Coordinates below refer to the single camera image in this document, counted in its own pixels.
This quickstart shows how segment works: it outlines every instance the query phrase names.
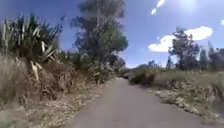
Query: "sky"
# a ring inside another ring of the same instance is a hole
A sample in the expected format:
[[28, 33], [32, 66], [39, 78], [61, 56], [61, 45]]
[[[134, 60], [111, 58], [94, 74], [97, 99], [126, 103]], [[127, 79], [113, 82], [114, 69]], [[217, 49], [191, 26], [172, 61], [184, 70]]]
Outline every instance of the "sky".
[[[124, 0], [125, 17], [121, 20], [129, 47], [120, 55], [127, 67], [155, 60], [165, 65], [172, 33], [183, 27], [187, 34], [204, 47], [224, 47], [224, 0]], [[41, 19], [56, 23], [65, 15], [60, 46], [69, 50], [75, 41], [75, 30], [69, 25], [79, 15], [81, 0], [0, 0], [0, 21], [34, 12]]]

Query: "white cloud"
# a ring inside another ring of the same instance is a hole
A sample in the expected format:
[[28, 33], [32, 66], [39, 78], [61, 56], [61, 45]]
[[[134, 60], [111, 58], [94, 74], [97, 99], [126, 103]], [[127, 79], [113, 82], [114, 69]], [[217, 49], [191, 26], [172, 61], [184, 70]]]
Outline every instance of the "white cloud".
[[221, 25], [224, 25], [224, 20], [221, 20]]
[[154, 8], [152, 11], [151, 11], [151, 15], [154, 15], [156, 14], [156, 8]]
[[167, 35], [160, 39], [160, 43], [150, 44], [148, 46], [150, 51], [153, 52], [168, 52], [169, 47], [172, 46], [172, 41], [174, 39], [173, 35]]
[[186, 30], [185, 33], [188, 35], [192, 34], [193, 40], [199, 41], [210, 37], [213, 33], [213, 30], [212, 28], [201, 26], [200, 28]]
[[165, 0], [160, 0], [160, 1], [158, 2], [158, 4], [157, 4], [157, 8], [163, 6], [164, 3], [165, 3]]
[[156, 14], [157, 8], [159, 8], [159, 7], [163, 6], [163, 5], [164, 5], [164, 3], [165, 3], [165, 0], [159, 0], [159, 2], [157, 3], [156, 8], [154, 8], [154, 9], [151, 11], [151, 15]]
[[[192, 34], [193, 40], [200, 41], [210, 37], [213, 34], [212, 28], [201, 26], [199, 28], [188, 29], [185, 31], [187, 35]], [[152, 52], [168, 52], [169, 47], [172, 47], [173, 35], [166, 35], [161, 38], [160, 43], [150, 44], [149, 50]]]

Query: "tree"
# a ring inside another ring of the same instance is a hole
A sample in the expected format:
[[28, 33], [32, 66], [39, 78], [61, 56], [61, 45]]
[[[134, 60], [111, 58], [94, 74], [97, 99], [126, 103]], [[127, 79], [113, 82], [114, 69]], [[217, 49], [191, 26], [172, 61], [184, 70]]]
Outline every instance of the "tree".
[[159, 67], [159, 65], [156, 64], [156, 62], [155, 62], [154, 60], [149, 61], [149, 62], [148, 62], [148, 66], [149, 66], [149, 67]]
[[173, 35], [175, 39], [173, 39], [173, 46], [169, 49], [169, 53], [178, 57], [177, 68], [181, 70], [197, 68], [196, 57], [200, 49], [198, 44], [193, 41], [192, 35], [188, 36], [183, 28], [177, 28]]
[[168, 57], [167, 63], [166, 63], [166, 68], [171, 69], [173, 67], [173, 62], [171, 60], [171, 57]]
[[107, 63], [111, 56], [125, 50], [128, 41], [118, 22], [124, 16], [123, 0], [86, 0], [79, 6], [81, 16], [73, 18], [72, 27], [79, 28], [75, 46], [92, 62]]
[[208, 61], [208, 57], [207, 57], [205, 49], [202, 49], [201, 52], [200, 52], [200, 61], [199, 61], [199, 63], [200, 63], [200, 69], [201, 70], [207, 70], [208, 69], [209, 61]]
[[211, 70], [223, 70], [224, 69], [224, 49], [214, 49], [209, 42], [209, 68]]

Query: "bush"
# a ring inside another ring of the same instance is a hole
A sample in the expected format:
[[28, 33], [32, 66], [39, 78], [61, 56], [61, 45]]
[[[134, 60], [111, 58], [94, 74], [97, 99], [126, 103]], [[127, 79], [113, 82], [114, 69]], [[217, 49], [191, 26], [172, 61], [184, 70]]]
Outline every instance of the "bush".
[[125, 77], [133, 84], [141, 84], [144, 87], [149, 87], [154, 82], [154, 77], [162, 69], [158, 67], [150, 67], [141, 65], [137, 68], [130, 70]]
[[25, 95], [31, 81], [25, 63], [0, 55], [0, 103], [13, 101]]

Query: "green bush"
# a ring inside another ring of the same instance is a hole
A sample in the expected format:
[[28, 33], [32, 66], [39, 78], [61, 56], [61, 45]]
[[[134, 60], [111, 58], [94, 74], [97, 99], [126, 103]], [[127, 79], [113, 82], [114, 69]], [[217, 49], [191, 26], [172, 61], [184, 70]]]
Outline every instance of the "green bush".
[[154, 78], [158, 72], [162, 71], [158, 67], [150, 67], [148, 65], [140, 65], [130, 70], [126, 77], [133, 84], [141, 84], [143, 87], [149, 87], [153, 84]]

